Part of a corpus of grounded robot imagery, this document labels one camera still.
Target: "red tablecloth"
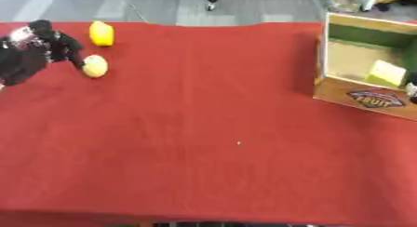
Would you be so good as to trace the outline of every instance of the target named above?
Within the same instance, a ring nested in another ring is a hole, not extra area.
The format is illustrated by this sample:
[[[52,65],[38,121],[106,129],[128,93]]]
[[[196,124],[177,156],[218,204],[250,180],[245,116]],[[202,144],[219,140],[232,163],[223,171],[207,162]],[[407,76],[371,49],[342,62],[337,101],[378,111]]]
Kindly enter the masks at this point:
[[[0,93],[2,226],[417,224],[417,123],[313,100],[318,24],[116,23],[112,48],[87,27],[57,24],[105,77],[54,64]]]

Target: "fruit box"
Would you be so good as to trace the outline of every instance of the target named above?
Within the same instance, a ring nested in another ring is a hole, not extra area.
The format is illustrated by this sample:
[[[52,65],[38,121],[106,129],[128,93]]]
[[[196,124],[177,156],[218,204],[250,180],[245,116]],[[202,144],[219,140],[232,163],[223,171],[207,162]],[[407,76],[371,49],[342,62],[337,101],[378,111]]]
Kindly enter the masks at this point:
[[[377,61],[417,71],[417,24],[329,13],[320,39],[314,98],[417,121],[404,82],[367,82]]]

